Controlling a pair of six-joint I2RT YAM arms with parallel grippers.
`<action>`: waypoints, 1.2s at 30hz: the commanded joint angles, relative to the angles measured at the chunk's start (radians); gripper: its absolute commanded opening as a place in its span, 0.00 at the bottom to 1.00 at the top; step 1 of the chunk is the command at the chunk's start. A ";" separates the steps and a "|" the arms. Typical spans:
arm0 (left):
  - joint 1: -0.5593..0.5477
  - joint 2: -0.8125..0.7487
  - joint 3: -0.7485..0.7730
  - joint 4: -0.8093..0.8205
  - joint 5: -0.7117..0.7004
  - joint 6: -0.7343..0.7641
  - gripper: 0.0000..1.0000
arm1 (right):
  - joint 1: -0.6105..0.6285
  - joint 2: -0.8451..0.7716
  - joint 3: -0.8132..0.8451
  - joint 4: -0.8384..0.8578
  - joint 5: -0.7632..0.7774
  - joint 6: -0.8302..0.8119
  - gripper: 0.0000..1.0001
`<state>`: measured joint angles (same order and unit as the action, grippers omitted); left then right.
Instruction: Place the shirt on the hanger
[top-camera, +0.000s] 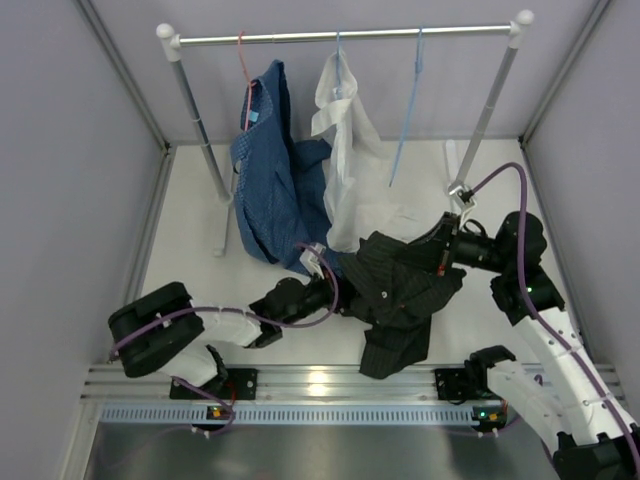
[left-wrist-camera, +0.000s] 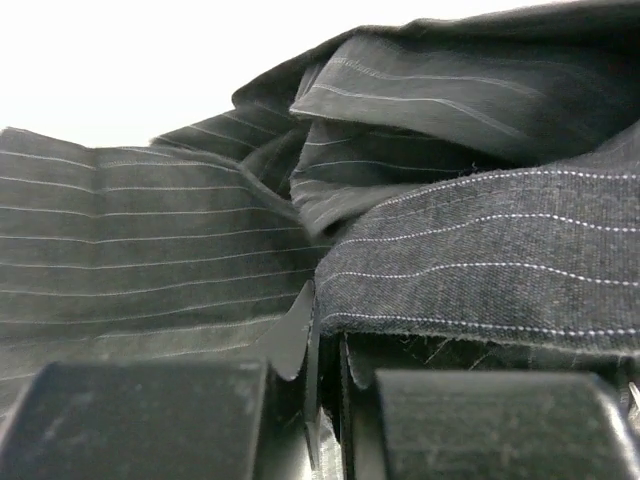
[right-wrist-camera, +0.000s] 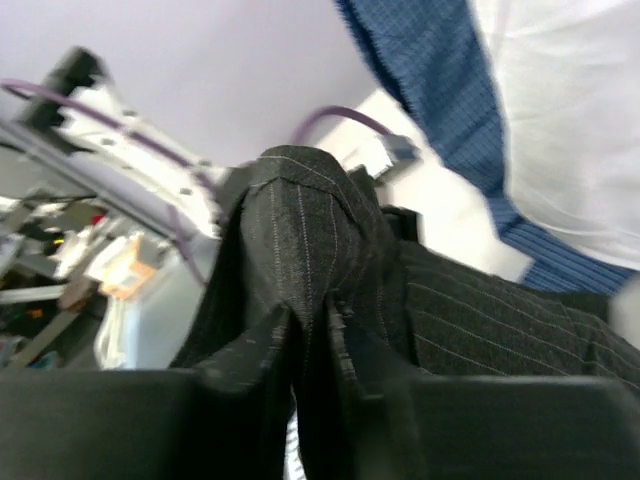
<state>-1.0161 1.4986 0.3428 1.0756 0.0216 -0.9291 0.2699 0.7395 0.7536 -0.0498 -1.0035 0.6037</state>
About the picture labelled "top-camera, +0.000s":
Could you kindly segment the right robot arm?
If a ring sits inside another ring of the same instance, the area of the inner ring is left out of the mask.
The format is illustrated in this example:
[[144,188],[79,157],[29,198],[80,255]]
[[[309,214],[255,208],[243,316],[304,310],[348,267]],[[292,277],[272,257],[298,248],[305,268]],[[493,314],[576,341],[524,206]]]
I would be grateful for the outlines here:
[[538,435],[561,479],[636,479],[639,423],[619,403],[575,331],[565,302],[541,266],[541,221],[508,214],[496,236],[468,232],[445,213],[399,254],[400,262],[440,277],[455,265],[494,273],[492,298],[525,341],[554,389],[528,377],[503,346],[472,353],[465,384],[478,396],[507,401]]

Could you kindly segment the black pinstriped shirt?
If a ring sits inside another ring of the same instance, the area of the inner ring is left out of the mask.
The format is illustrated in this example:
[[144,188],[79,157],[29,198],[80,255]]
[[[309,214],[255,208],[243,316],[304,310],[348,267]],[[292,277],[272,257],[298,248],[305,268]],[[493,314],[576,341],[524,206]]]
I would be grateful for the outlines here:
[[428,358],[434,314],[461,290],[466,271],[443,276],[395,259],[406,244],[380,232],[360,241],[339,265],[344,313],[371,326],[359,372],[382,380]]

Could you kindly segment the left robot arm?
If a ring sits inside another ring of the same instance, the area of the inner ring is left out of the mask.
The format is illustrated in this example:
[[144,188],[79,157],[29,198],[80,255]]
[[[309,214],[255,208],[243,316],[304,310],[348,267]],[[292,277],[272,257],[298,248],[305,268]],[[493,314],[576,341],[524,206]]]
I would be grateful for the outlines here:
[[279,281],[247,308],[196,306],[181,282],[171,282],[122,307],[108,319],[114,347],[129,378],[162,373],[174,382],[172,399],[200,394],[213,399],[225,390],[229,373],[217,343],[263,349],[288,328],[309,328],[305,319],[344,306],[343,283],[314,275],[308,283]]

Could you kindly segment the light blue wire hanger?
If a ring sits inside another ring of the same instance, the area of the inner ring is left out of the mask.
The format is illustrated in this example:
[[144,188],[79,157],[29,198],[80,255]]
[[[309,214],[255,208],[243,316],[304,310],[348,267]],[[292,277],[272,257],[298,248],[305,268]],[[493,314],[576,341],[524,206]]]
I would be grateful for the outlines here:
[[423,71],[423,50],[424,50],[423,28],[420,27],[418,29],[418,33],[417,33],[417,36],[416,36],[416,49],[415,49],[415,57],[414,57],[413,81],[412,81],[410,96],[409,96],[409,100],[408,100],[408,104],[407,104],[406,115],[405,115],[405,118],[404,118],[401,134],[400,134],[399,139],[398,139],[398,144],[397,144],[397,148],[396,148],[396,152],[395,152],[395,157],[394,157],[394,161],[393,161],[393,165],[392,165],[392,169],[391,169],[391,175],[390,175],[389,182],[388,182],[388,187],[389,188],[391,188],[393,186],[394,180],[396,178],[396,175],[397,175],[397,172],[398,172],[398,168],[399,168],[399,165],[400,165],[400,161],[401,161],[401,157],[402,157],[402,151],[403,151],[403,148],[404,148],[404,144],[405,144],[405,142],[407,140],[407,137],[408,137],[408,134],[409,134],[409,130],[410,130],[410,123],[411,123],[411,119],[412,119],[412,115],[413,115],[413,111],[414,111],[418,85],[419,85],[421,73]]

